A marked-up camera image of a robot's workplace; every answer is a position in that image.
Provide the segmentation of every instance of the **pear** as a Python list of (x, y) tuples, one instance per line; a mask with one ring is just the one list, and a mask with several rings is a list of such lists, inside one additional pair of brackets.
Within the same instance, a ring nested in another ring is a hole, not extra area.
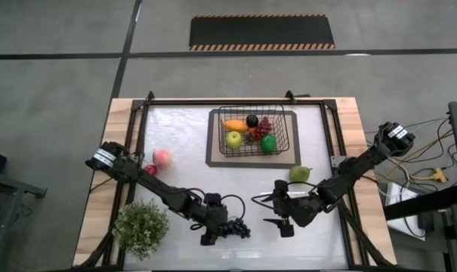
[(290, 181), (307, 181), (309, 179), (311, 168), (304, 166), (294, 166), (290, 169), (289, 179)]

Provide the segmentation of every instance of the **green plant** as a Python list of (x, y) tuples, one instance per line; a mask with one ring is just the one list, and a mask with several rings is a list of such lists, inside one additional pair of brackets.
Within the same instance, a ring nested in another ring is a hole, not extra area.
[(154, 200), (124, 206), (113, 229), (119, 247), (142, 260), (156, 251), (169, 230), (168, 216)]

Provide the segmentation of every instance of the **gray floor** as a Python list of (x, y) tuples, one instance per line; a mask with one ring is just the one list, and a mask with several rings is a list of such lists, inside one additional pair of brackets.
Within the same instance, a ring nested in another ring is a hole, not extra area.
[[(0, 54), (120, 52), (133, 5), (0, 1)], [(337, 49), (457, 48), (456, 0), (145, 0), (131, 51), (186, 51), (189, 20), (197, 14), (262, 13), (328, 14)], [(83, 162), (99, 144), (118, 64), (0, 60), (0, 153), (9, 158), (7, 173), (48, 187), (45, 199), (25, 199), (34, 212), (15, 224), (0, 271), (70, 266), (92, 175)], [(425, 121), (444, 116), (448, 102), (457, 100), (457, 54), (129, 60), (120, 97), (145, 97), (149, 90), (158, 97), (279, 97), (289, 89), (356, 97), (367, 131), (385, 121)], [(417, 147), (436, 138), (436, 127), (416, 132)], [(445, 140), (445, 147), (452, 142)], [(448, 164), (444, 156), (408, 168)], [(456, 168), (448, 173), (457, 179)], [(428, 243), (391, 236), (400, 264), (444, 269), (438, 235)]]

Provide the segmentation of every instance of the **brown mat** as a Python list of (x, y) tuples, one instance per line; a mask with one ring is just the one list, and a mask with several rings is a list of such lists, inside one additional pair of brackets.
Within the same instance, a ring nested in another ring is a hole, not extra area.
[(234, 168), (281, 168), (289, 169), (301, 164), (298, 143), (297, 115), (285, 111), (290, 147), (279, 155), (226, 157), (221, 151), (218, 139), (218, 110), (212, 110), (208, 119), (208, 139), (206, 144), (206, 164), (210, 167)]

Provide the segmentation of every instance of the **wire basket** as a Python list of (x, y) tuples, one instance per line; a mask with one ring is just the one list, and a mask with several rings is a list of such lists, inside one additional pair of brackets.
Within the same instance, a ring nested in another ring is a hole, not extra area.
[[(271, 124), (271, 130), (267, 134), (273, 135), (276, 139), (276, 149), (272, 152), (265, 153), (261, 149), (260, 141), (249, 140), (251, 132), (243, 132), (242, 144), (237, 149), (227, 147), (227, 135), (230, 133), (224, 126), (228, 120), (242, 120), (246, 122), (248, 115), (255, 115), (259, 122), (264, 117), (268, 118)], [(220, 143), (220, 152), (226, 157), (237, 156), (267, 156), (279, 155), (283, 151), (287, 151), (290, 147), (289, 134), (287, 132), (286, 115), (282, 105), (246, 105), (246, 106), (230, 106), (220, 107), (218, 109), (218, 141)]]

